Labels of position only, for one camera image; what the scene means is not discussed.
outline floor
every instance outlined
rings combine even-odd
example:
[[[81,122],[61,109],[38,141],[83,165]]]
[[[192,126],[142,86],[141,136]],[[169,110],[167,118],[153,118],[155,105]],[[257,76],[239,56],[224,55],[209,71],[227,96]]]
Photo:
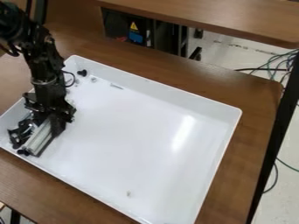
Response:
[[[196,46],[203,47],[202,61],[231,69],[243,67],[258,67],[264,64],[275,53],[286,53],[289,50],[263,45],[244,39],[227,37],[211,32],[205,32],[203,39],[190,38],[189,52]],[[266,72],[258,72],[263,78],[268,78]],[[279,81],[282,73],[276,78]],[[299,151],[297,145],[299,138],[299,110],[297,109],[290,124],[288,134],[283,142],[279,158],[299,168]],[[299,223],[299,173],[296,173],[280,162],[276,162],[279,170],[279,178],[275,188],[263,195],[253,224],[296,224]],[[268,185],[271,186],[275,175],[271,174]],[[10,209],[5,208],[0,216],[5,223],[9,223]],[[22,218],[21,224],[32,223]]]

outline white tray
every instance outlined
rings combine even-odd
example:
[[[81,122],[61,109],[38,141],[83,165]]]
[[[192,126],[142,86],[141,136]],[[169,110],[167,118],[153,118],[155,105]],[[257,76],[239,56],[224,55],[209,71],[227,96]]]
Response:
[[[79,56],[64,70],[82,69],[75,122],[41,157],[9,143],[23,100],[0,117],[0,147],[141,223],[193,223],[241,111]]]

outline warning label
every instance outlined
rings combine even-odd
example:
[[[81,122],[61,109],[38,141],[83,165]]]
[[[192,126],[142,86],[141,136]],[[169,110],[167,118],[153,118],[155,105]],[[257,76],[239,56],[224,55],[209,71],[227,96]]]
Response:
[[[131,24],[131,30],[138,31],[138,28],[134,22]]]

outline metal post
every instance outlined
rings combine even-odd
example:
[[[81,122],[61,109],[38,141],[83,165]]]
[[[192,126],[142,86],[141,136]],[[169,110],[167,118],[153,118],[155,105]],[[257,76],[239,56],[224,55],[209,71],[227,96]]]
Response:
[[[289,75],[289,82],[284,91],[281,103],[277,109],[275,123],[272,128],[271,137],[268,143],[266,155],[257,186],[255,188],[254,198],[247,216],[247,224],[250,224],[254,218],[257,206],[260,203],[261,196],[268,181],[272,167],[277,158],[278,152],[282,146],[283,138],[285,137],[289,123],[292,119],[299,100],[299,53],[296,55],[294,67]]]
[[[21,215],[17,211],[11,209],[10,224],[20,224]]]
[[[48,0],[37,0],[35,3],[34,21],[39,24],[44,24],[46,19],[46,11]]]

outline robotic arm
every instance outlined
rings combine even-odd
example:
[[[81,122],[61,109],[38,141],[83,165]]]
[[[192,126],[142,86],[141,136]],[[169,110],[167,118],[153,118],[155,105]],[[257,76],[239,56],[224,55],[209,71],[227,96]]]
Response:
[[[31,113],[16,129],[8,130],[10,141],[19,154],[37,156],[72,122],[76,111],[65,100],[63,58],[50,32],[13,4],[0,2],[0,40],[8,46],[0,45],[0,49],[9,55],[24,55],[35,90],[23,94],[24,106]]]

